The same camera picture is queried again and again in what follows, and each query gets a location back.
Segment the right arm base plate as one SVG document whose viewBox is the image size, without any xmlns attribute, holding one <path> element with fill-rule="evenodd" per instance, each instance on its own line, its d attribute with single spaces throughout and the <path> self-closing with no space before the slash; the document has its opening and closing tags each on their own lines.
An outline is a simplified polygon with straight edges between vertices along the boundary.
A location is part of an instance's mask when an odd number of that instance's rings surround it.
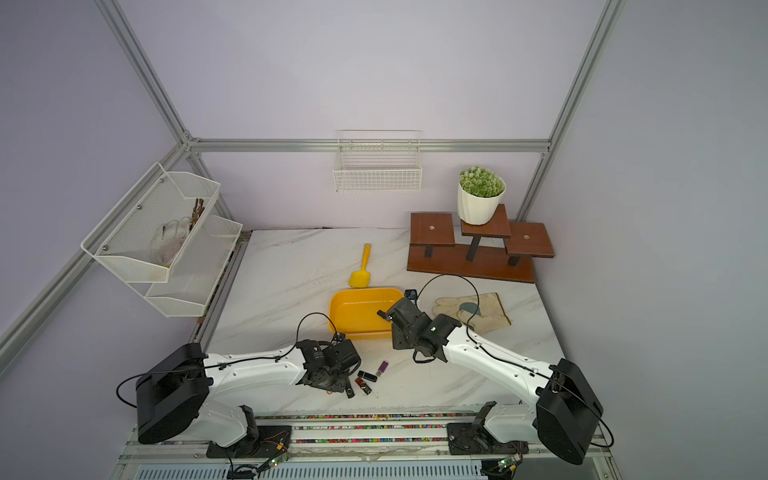
<svg viewBox="0 0 768 480">
<path fill-rule="evenodd" d="M 502 443 L 484 426 L 475 422 L 453 422 L 446 425 L 451 455 L 512 455 L 528 454 L 529 444 L 524 441 Z"/>
</svg>

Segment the dark red usb flash drive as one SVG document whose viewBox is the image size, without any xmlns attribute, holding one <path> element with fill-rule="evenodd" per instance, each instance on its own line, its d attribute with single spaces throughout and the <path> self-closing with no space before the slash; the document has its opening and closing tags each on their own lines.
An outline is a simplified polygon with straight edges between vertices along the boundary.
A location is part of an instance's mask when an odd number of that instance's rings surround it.
<svg viewBox="0 0 768 480">
<path fill-rule="evenodd" d="M 370 386 L 365 382 L 363 378 L 356 378 L 355 383 L 358 385 L 358 387 L 366 394 L 370 395 L 372 393 L 372 389 Z"/>
</svg>

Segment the black glossy usb flash drive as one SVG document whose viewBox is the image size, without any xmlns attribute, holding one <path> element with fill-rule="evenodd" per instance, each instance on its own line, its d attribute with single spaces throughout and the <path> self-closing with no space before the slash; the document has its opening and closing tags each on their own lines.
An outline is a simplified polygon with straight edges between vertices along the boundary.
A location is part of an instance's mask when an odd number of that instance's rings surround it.
<svg viewBox="0 0 768 480">
<path fill-rule="evenodd" d="M 363 370 L 358 371 L 358 377 L 363 379 L 366 382 L 376 382 L 378 380 L 378 377 L 376 375 Z"/>
</svg>

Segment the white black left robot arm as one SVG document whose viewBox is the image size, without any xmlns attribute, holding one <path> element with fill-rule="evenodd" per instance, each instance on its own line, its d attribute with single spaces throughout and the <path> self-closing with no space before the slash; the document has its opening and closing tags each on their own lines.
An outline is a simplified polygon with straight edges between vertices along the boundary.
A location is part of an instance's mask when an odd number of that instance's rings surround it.
<svg viewBox="0 0 768 480">
<path fill-rule="evenodd" d="M 249 389 L 299 385 L 344 393 L 362 364 L 352 341 L 300 340 L 252 354 L 214 354 L 198 343 L 179 347 L 136 382 L 138 442 L 158 444 L 187 435 L 231 448 L 260 439 L 253 409 L 223 397 Z"/>
</svg>

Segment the purple usb flash drive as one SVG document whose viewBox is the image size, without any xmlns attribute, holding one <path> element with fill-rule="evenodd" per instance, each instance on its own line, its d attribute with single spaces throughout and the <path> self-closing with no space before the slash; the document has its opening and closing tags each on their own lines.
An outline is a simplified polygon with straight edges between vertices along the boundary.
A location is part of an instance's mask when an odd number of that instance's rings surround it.
<svg viewBox="0 0 768 480">
<path fill-rule="evenodd" d="M 387 361 L 383 361 L 380 364 L 379 368 L 377 369 L 375 375 L 377 377 L 380 377 L 386 371 L 387 367 L 388 367 L 388 362 Z"/>
</svg>

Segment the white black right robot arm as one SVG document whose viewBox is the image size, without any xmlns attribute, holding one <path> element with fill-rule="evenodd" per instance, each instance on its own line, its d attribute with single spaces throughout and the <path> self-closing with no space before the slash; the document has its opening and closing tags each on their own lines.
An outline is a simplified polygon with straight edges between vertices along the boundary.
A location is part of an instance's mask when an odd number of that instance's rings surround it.
<svg viewBox="0 0 768 480">
<path fill-rule="evenodd" d="M 511 415 L 500 404 L 488 410 L 483 428 L 497 442 L 534 433 L 558 458 L 584 462 L 604 409 L 575 363 L 562 358 L 549 364 L 517 354 L 450 316 L 429 317 L 407 298 L 377 315 L 391 324 L 394 349 L 472 370 L 522 401 Z"/>
</svg>

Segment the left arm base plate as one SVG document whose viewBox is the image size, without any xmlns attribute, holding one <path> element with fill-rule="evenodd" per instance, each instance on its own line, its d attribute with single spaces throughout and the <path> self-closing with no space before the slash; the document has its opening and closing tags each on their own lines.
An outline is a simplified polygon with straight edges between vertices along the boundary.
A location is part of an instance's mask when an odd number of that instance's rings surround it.
<svg viewBox="0 0 768 480">
<path fill-rule="evenodd" d="M 229 447 L 210 442 L 205 456 L 223 460 L 272 459 L 287 452 L 291 435 L 292 427 L 289 425 L 262 425 L 257 427 L 256 433 L 247 433 L 243 439 Z"/>
</svg>

